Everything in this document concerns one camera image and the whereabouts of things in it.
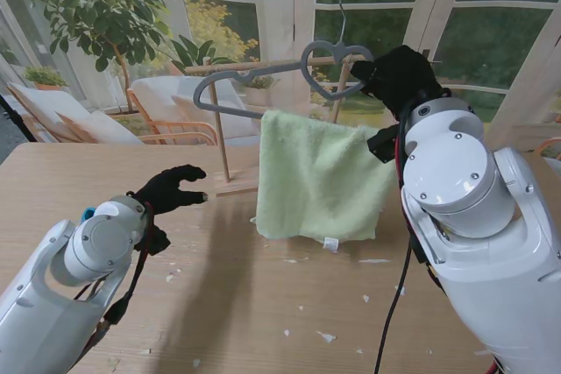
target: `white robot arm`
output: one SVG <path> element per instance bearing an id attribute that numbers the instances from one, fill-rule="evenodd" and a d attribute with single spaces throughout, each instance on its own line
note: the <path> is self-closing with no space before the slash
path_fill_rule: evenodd
<path id="1" fill-rule="evenodd" d="M 46 233 L 0 298 L 0 372 L 70 370 L 129 270 L 147 224 L 142 204 L 118 196 L 79 227 L 60 221 Z M 64 286 L 103 283 L 86 300 L 73 300 L 47 284 L 47 271 Z"/>
<path id="2" fill-rule="evenodd" d="M 482 139 L 465 102 L 418 106 L 403 207 L 451 304 L 501 371 L 558 374 L 561 241 L 524 158 L 491 153 Z"/>

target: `gray hanger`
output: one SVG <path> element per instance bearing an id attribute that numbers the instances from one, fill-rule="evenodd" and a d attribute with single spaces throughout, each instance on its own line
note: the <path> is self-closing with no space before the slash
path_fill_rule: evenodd
<path id="1" fill-rule="evenodd" d="M 347 16 L 344 13 L 343 0 L 339 0 L 339 9 L 341 10 L 341 14 L 343 15 L 343 25 L 341 26 L 341 33 L 339 34 L 339 41 L 335 45 L 328 43 L 327 41 L 314 41 L 313 43 L 308 44 L 306 48 L 304 48 L 304 51 L 302 52 L 302 60 L 301 60 L 302 63 L 301 70 L 304 79 L 319 95 L 321 95 L 323 98 L 327 100 L 332 100 L 332 101 L 338 100 L 340 98 L 343 98 L 344 96 L 348 96 L 355 92 L 359 92 L 365 86 L 365 83 L 361 81 L 356 85 L 344 89 L 335 94 L 327 92 L 325 89 L 323 89 L 323 87 L 319 83 L 317 83 L 314 80 L 312 75 L 309 74 L 308 59 L 309 59 L 309 54 L 312 53 L 312 51 L 316 49 L 326 50 L 333 55 L 333 58 L 335 59 L 336 63 L 340 63 L 346 56 L 353 53 L 362 54 L 366 60 L 370 60 L 370 61 L 374 60 L 372 53 L 370 53 L 370 50 L 368 50 L 366 47 L 363 46 L 347 47 L 344 44 L 343 36 L 344 36 L 344 29 L 347 25 Z"/>
<path id="2" fill-rule="evenodd" d="M 232 114 L 234 116 L 242 116 L 242 117 L 250 117 L 250 118 L 262 118 L 263 115 L 261 113 L 257 113 L 255 111 L 249 111 L 246 109 L 234 109 L 232 107 L 224 107 L 223 105 L 215 105 L 207 102 L 201 102 L 201 95 L 205 88 L 207 88 L 212 82 L 220 81 L 222 79 L 234 79 L 238 82 L 250 82 L 256 76 L 263 76 L 265 74 L 279 74 L 282 72 L 288 72 L 291 70 L 301 69 L 302 75 L 304 79 L 309 83 L 309 85 L 317 91 L 323 98 L 326 100 L 338 100 L 343 98 L 344 96 L 353 94 L 355 92 L 360 91 L 364 86 L 364 82 L 359 82 L 356 85 L 347 88 L 341 92 L 337 92 L 336 94 L 331 94 L 327 92 L 325 89 L 319 85 L 312 75 L 309 73 L 308 60 L 309 55 L 315 49 L 321 48 L 322 50 L 327 50 L 333 55 L 333 59 L 336 63 L 340 63 L 346 56 L 349 54 L 362 54 L 366 60 L 373 60 L 373 55 L 370 51 L 363 47 L 363 46 L 346 46 L 343 43 L 343 36 L 344 36 L 344 28 L 346 27 L 347 16 L 344 13 L 343 8 L 343 0 L 339 0 L 339 9 L 341 10 L 341 14 L 343 15 L 343 25 L 341 26 L 341 33 L 339 35 L 339 41 L 333 45 L 327 41 L 314 41 L 304 48 L 302 53 L 302 59 L 295 63 L 288 63 L 283 65 L 275 65 L 269 67 L 260 67 L 257 69 L 252 69 L 247 72 L 243 72 L 242 74 L 236 70 L 225 70 L 223 72 L 216 72 L 215 74 L 210 74 L 205 77 L 201 83 L 199 83 L 195 89 L 195 93 L 193 94 L 193 104 L 196 105 L 199 109 L 206 109 L 208 111 L 217 111 L 219 113 L 225 114 Z"/>

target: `wooden drying rack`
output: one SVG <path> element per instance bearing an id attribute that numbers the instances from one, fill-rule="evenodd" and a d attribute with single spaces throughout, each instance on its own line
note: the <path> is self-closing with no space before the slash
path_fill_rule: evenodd
<path id="1" fill-rule="evenodd" d="M 345 89 L 347 80 L 349 78 L 349 73 L 351 70 L 351 64 L 357 60 L 363 60 L 364 57 L 361 55 L 352 55 L 346 57 L 342 64 L 341 74 L 339 75 L 339 81 L 337 83 L 337 92 L 341 92 Z M 236 71 L 246 71 L 251 69 L 257 69 L 260 67 L 269 67 L 274 65 L 284 65 L 299 63 L 299 60 L 277 60 L 277 61 L 257 61 L 257 62 L 246 62 L 246 63 L 228 63 L 224 65 L 210 65 L 210 58 L 204 58 L 203 66 L 187 67 L 183 70 L 185 75 L 208 75 L 215 72 L 222 72 L 224 70 L 236 70 Z M 335 65 L 335 61 L 332 57 L 317 57 L 308 60 L 308 64 L 311 66 L 324 66 L 324 65 Z M 213 104 L 218 105 L 217 98 L 217 88 L 214 82 L 209 85 L 210 100 Z M 333 104 L 333 109 L 330 113 L 330 121 L 336 123 L 339 111 L 341 110 L 341 103 L 344 98 L 336 100 Z M 222 121 L 220 118 L 220 112 L 215 112 L 216 119 L 216 130 L 217 130 L 217 140 L 218 148 L 220 150 L 220 156 L 222 158 L 222 164 L 224 169 L 224 178 L 215 177 L 217 182 L 216 196 L 226 196 L 231 194 L 242 194 L 257 191 L 257 185 L 259 182 L 259 169 L 253 168 L 242 173 L 231 174 L 228 167 L 228 157 L 226 155 L 226 147 L 224 145 L 224 133 L 222 130 Z"/>

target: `wooden rod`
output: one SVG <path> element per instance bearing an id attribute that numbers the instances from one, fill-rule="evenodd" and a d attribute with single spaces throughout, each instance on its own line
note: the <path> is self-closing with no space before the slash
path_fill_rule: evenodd
<path id="1" fill-rule="evenodd" d="M 351 65 L 348 59 L 343 60 L 343 66 L 341 67 L 341 75 L 339 75 L 339 82 L 337 84 L 337 92 L 341 92 L 346 88 L 347 79 L 349 79 L 349 72 L 351 71 Z M 341 104 L 344 98 L 339 98 L 333 104 L 333 109 L 331 110 L 330 120 L 333 123 L 337 122 L 339 118 L 339 111 L 341 110 Z"/>
<path id="2" fill-rule="evenodd" d="M 210 57 L 205 57 L 203 59 L 205 67 L 210 64 Z M 212 82 L 209 85 L 210 100 L 214 105 L 218 105 L 218 95 L 217 87 Z M 224 133 L 222 132 L 222 120 L 220 119 L 220 113 L 215 111 L 214 113 L 215 121 L 217 123 L 217 136 L 218 136 L 218 148 L 220 148 L 220 156 L 222 157 L 222 166 L 224 168 L 224 179 L 226 183 L 230 182 L 230 171 L 228 170 L 228 158 L 226 157 L 226 146 L 224 145 Z"/>
<path id="3" fill-rule="evenodd" d="M 347 58 L 349 63 L 353 63 L 357 60 L 364 60 L 362 55 L 352 55 Z M 289 63 L 300 63 L 299 60 L 276 60 L 276 61 L 250 61 L 246 63 L 227 63 L 225 65 L 204 65 L 195 67 L 186 67 L 183 69 L 184 74 L 210 74 L 213 72 L 220 72 L 223 70 L 251 70 L 259 69 L 260 67 L 268 67 L 273 65 L 287 65 Z M 321 65 L 334 65 L 335 61 L 332 57 L 314 57 L 308 60 L 310 66 L 321 66 Z"/>

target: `blue part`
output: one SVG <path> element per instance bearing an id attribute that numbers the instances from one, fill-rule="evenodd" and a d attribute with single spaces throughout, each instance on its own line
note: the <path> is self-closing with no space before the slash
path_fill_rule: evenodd
<path id="1" fill-rule="evenodd" d="M 94 212 L 96 212 L 96 208 L 86 208 L 86 210 L 84 210 L 84 213 L 82 214 L 81 222 L 87 221 L 89 218 L 91 218 L 94 215 Z"/>

